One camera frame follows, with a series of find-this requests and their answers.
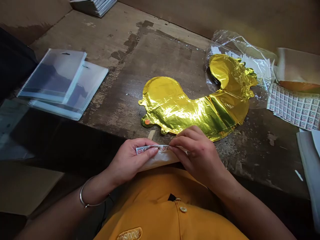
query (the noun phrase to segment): wrist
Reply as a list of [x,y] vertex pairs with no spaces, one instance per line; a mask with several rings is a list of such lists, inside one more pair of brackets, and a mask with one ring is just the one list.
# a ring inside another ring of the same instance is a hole
[[100,173],[92,178],[82,190],[83,201],[87,204],[99,204],[103,202],[117,186],[108,174]]
[[215,175],[208,187],[221,200],[230,199],[237,195],[242,188],[241,184],[225,169],[224,173]]

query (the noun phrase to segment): forearm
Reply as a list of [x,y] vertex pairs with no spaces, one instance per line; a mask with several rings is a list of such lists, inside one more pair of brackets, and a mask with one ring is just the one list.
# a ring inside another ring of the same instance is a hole
[[[83,200],[85,203],[98,204],[115,187],[108,179],[108,174],[99,174],[84,187]],[[28,224],[16,239],[69,239],[81,220],[93,209],[84,208],[79,193],[80,188],[58,201]]]
[[228,180],[210,189],[222,200],[245,234],[252,240],[295,239],[280,219],[228,172]]

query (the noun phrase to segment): orange shirt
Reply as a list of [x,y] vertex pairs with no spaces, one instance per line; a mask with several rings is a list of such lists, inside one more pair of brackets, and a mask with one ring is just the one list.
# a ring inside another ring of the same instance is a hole
[[129,184],[95,240],[247,239],[221,215],[220,206],[187,171],[148,170]]

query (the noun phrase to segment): embroidered logo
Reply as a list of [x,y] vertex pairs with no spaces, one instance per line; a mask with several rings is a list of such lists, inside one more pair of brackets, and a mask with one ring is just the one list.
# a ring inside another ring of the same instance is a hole
[[142,228],[137,227],[120,233],[117,236],[117,240],[137,240],[140,239],[142,235]]

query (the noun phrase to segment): clear plastic bag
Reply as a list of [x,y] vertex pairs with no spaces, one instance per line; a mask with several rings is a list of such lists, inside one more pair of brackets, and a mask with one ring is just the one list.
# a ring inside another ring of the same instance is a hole
[[275,80],[273,67],[277,56],[265,49],[255,47],[242,36],[227,30],[218,30],[213,34],[205,58],[205,76],[208,88],[216,92],[219,83],[211,76],[208,70],[209,59],[214,54],[226,54],[233,58],[241,58],[246,67],[253,68],[257,74],[258,85],[251,87],[255,97],[250,98],[251,109],[265,108],[268,102],[268,91]]
[[66,104],[31,100],[30,107],[78,121],[108,73],[108,69],[84,61],[82,71]]
[[18,97],[65,104],[77,84],[86,56],[85,52],[49,48]]

